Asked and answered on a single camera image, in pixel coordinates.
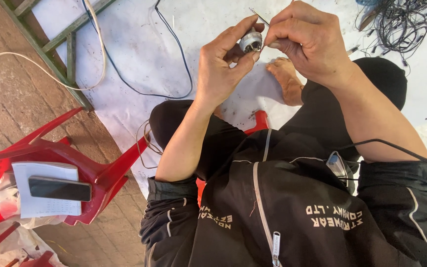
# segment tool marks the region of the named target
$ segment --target notebook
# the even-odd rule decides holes
[[[79,216],[82,214],[80,201],[32,197],[27,180],[31,176],[39,176],[78,181],[77,167],[59,162],[20,161],[14,162],[12,168],[21,197],[22,219],[52,215]]]

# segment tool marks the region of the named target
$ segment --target man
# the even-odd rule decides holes
[[[151,113],[164,154],[141,221],[145,265],[427,266],[427,163],[378,142],[339,150],[351,167],[365,159],[357,197],[325,164],[335,148],[374,138],[427,158],[400,112],[404,72],[382,58],[350,61],[338,18],[294,1],[264,44],[289,57],[267,69],[284,102],[302,107],[280,130],[247,137],[212,113],[259,58],[236,44],[264,28],[256,21],[202,47],[195,100]],[[200,209],[196,177],[207,181]]]

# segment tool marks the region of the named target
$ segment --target phone screen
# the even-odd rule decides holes
[[[28,181],[33,197],[79,201],[90,201],[92,197],[90,184],[39,178],[29,178]]]

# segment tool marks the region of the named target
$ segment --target black jacket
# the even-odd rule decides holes
[[[194,177],[150,178],[145,265],[427,266],[427,163],[362,162],[354,197],[328,157],[310,136],[256,132],[209,180],[200,209]]]

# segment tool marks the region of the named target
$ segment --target fingernail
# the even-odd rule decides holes
[[[257,61],[258,61],[258,59],[259,59],[259,55],[260,55],[260,52],[255,52],[255,53],[253,53],[252,58],[253,58],[253,60],[254,60],[255,62],[257,62]]]
[[[268,45],[269,48],[279,49],[281,44],[278,41],[274,41]]]

